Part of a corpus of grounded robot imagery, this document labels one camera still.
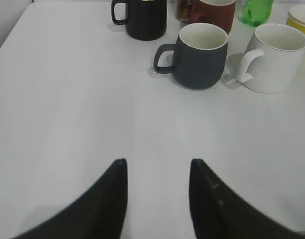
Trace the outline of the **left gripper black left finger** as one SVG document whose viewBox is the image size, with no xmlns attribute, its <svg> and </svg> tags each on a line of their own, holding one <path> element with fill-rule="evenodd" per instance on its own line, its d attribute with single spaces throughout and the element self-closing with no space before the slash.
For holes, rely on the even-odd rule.
<svg viewBox="0 0 305 239">
<path fill-rule="evenodd" d="M 18 238 L 119 239 L 127 202 L 127 161 L 116 159 L 76 201 Z"/>
</svg>

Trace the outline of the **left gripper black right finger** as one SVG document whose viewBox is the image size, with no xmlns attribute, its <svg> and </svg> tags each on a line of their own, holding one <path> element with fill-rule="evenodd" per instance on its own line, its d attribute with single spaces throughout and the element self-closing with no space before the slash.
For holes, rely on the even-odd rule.
<svg viewBox="0 0 305 239">
<path fill-rule="evenodd" d="M 231 190 L 202 159 L 193 159 L 189 209 L 198 239 L 303 239 Z"/>
</svg>

